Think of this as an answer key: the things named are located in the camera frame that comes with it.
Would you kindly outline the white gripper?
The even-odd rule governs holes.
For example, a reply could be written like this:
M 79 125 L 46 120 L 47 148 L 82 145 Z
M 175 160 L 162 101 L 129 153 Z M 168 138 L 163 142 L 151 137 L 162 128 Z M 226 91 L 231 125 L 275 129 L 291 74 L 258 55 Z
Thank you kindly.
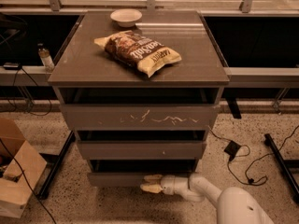
M 182 196 L 187 190 L 187 178 L 180 177 L 176 175 L 145 175 L 144 180 L 146 184 L 141 184 L 140 188 L 146 192 L 150 193 L 160 193 L 163 192 L 166 195 L 180 195 Z

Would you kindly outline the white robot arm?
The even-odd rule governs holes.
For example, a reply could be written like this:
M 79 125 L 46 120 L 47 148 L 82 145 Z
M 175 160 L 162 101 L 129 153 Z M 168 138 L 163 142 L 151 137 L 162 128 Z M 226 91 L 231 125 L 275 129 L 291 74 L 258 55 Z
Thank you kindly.
M 191 202 L 207 198 L 216 208 L 217 224 L 274 224 L 247 191 L 237 187 L 218 189 L 198 173 L 189 177 L 146 175 L 144 180 L 140 188 L 146 192 L 177 194 Z

